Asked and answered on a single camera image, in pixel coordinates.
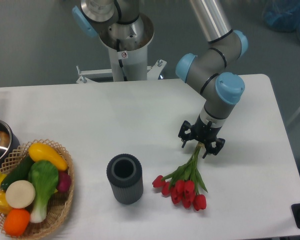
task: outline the white table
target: white table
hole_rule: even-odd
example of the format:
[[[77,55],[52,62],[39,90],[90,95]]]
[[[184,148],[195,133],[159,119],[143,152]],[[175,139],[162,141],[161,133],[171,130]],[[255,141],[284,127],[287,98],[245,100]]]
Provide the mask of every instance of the white table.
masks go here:
[[[245,92],[218,134],[224,148],[199,163],[209,191],[201,212],[174,206],[151,184],[185,163],[196,145],[182,149],[178,133],[184,120],[195,123],[204,99],[180,79],[0,88],[0,119],[21,143],[50,139],[72,155],[74,202],[48,239],[300,235],[291,211],[300,203],[300,177],[270,80],[242,78]],[[108,162],[121,153],[143,168],[144,193],[132,205],[115,200],[106,176]]]

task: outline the yellow squash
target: yellow squash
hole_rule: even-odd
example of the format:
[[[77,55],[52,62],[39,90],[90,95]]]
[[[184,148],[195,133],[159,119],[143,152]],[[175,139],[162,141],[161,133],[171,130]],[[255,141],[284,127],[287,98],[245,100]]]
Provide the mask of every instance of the yellow squash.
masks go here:
[[[68,168],[66,160],[64,160],[53,147],[47,144],[41,142],[33,143],[29,147],[28,151],[30,158],[35,162],[38,162],[40,160],[47,160],[52,163],[59,171],[65,171]]]

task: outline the tulip bouquet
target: tulip bouquet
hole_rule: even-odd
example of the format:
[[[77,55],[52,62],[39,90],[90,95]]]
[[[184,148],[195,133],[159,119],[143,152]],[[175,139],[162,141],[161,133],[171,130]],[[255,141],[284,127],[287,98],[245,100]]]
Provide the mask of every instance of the tulip bouquet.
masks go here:
[[[159,175],[152,183],[154,188],[162,188],[162,195],[171,195],[173,204],[182,202],[186,209],[193,205],[196,211],[207,207],[206,197],[199,193],[199,187],[208,192],[197,168],[201,147],[202,143],[199,142],[187,163],[166,176]]]

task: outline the green cucumber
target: green cucumber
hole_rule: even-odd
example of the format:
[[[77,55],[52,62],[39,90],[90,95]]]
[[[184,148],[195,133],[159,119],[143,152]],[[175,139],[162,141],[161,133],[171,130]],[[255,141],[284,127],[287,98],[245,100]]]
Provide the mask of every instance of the green cucumber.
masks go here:
[[[29,155],[27,155],[24,159],[20,161],[20,163],[3,179],[1,182],[0,188],[4,191],[8,189],[8,187],[19,180],[28,180],[28,173],[30,171],[31,166],[35,162],[31,159]]]

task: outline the light blue joint cap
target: light blue joint cap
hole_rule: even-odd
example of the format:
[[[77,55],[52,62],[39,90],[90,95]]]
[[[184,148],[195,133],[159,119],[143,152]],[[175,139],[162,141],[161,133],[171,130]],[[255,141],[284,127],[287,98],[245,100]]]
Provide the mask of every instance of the light blue joint cap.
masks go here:
[[[79,10],[77,6],[72,9],[72,16],[74,17],[75,22],[79,25],[81,30],[87,34],[90,38],[95,38],[98,36],[96,30],[91,26],[82,12]]]
[[[245,83],[238,75],[224,72],[217,77],[215,90],[225,103],[236,105],[245,90]]]
[[[187,75],[188,75],[190,66],[196,57],[197,57],[196,55],[194,55],[192,53],[188,53],[188,54],[184,55],[180,59],[178,64],[176,65],[175,74],[180,79],[182,79],[182,81],[184,81],[185,83],[187,82]]]
[[[249,46],[249,44],[248,44],[248,39],[247,39],[247,37],[246,37],[241,31],[239,31],[239,30],[234,30],[233,32],[234,32],[235,34],[238,35],[238,37],[240,38],[240,41],[241,41],[241,54],[240,54],[240,57],[239,57],[239,58],[241,58],[241,56],[242,56],[243,54],[245,54],[245,52],[248,50],[248,46]]]

